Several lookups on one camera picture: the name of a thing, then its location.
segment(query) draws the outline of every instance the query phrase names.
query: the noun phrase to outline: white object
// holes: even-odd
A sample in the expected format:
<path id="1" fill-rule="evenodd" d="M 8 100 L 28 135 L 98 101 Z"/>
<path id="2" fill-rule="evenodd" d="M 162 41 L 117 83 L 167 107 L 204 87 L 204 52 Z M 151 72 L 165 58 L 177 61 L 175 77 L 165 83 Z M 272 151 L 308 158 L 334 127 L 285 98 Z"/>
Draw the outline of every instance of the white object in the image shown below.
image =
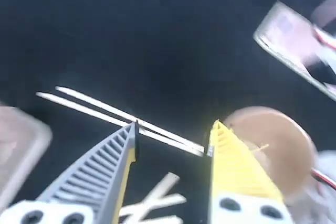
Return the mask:
<path id="1" fill-rule="evenodd" d="M 317 169 L 331 179 L 336 179 L 336 151 L 319 153 Z M 289 211 L 296 224 L 336 224 L 336 191 L 319 183 L 307 188 L 303 197 L 292 204 Z"/>
<path id="2" fill-rule="evenodd" d="M 70 218 L 83 218 L 83 222 L 71 222 Z M 93 211 L 82 205 L 45 203 L 42 201 L 21 201 L 5 210 L 0 216 L 0 223 L 10 224 L 93 224 Z"/>
<path id="3" fill-rule="evenodd" d="M 234 204 L 239 210 L 232 210 Z M 293 220 L 286 206 L 275 200 L 228 192 L 212 202 L 208 223 L 293 224 Z"/>

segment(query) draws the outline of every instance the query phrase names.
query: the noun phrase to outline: screw hole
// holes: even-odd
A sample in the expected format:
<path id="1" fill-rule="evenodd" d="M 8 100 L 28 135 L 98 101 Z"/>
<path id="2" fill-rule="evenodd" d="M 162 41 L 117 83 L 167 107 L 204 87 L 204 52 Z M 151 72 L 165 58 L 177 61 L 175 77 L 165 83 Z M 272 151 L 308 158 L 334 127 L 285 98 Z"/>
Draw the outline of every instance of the screw hole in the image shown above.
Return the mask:
<path id="1" fill-rule="evenodd" d="M 230 211 L 240 211 L 241 210 L 240 204 L 234 199 L 230 199 L 230 198 L 225 198 L 225 199 L 220 200 L 219 205 L 221 208 L 225 208 Z"/>
<path id="2" fill-rule="evenodd" d="M 82 224 L 84 222 L 84 216 L 82 214 L 74 213 L 68 215 L 63 224 Z"/>
<path id="3" fill-rule="evenodd" d="M 42 220 L 43 212 L 40 210 L 35 210 L 27 213 L 22 221 L 21 224 L 37 224 Z"/>
<path id="4" fill-rule="evenodd" d="M 272 219 L 282 219 L 281 212 L 272 206 L 263 206 L 261 208 L 262 215 L 272 218 Z"/>

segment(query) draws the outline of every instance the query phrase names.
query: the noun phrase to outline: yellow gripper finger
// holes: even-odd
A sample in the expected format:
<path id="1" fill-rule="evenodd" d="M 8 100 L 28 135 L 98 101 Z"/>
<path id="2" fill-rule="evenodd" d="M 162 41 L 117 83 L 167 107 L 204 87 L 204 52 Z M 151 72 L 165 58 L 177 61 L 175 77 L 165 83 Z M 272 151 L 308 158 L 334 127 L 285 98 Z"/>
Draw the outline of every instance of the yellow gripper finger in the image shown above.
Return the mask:
<path id="1" fill-rule="evenodd" d="M 283 202 L 282 194 L 243 141 L 216 121 L 210 133 L 213 149 L 212 198 L 223 192 Z"/>

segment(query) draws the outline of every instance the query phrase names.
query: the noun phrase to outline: red wire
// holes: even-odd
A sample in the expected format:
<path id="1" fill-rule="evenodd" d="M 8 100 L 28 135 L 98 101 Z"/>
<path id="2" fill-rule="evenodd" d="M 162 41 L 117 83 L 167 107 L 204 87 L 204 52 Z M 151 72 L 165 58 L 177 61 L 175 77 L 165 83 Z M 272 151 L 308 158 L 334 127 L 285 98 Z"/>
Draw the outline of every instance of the red wire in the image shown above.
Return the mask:
<path id="1" fill-rule="evenodd" d="M 318 177 L 320 180 L 328 184 L 330 187 L 332 187 L 334 190 L 336 190 L 336 182 L 329 178 L 326 174 L 321 173 L 319 170 L 312 169 L 311 173 L 313 176 Z"/>

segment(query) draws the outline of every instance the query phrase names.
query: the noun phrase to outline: dark table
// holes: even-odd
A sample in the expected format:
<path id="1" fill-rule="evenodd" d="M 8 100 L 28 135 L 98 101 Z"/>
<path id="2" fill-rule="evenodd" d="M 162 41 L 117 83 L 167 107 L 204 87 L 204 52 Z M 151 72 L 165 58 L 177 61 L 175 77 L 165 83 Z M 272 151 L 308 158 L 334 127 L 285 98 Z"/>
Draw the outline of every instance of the dark table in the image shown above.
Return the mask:
<path id="1" fill-rule="evenodd" d="M 34 199 L 117 127 L 45 101 L 69 87 L 200 144 L 215 119 L 263 105 L 333 149 L 336 103 L 252 39 L 276 0 L 0 0 L 0 97 L 48 123 L 53 142 L 16 200 Z M 309 15 L 322 0 L 280 0 Z M 167 172 L 188 202 L 154 216 L 205 221 L 208 163 L 146 137 L 125 204 Z"/>

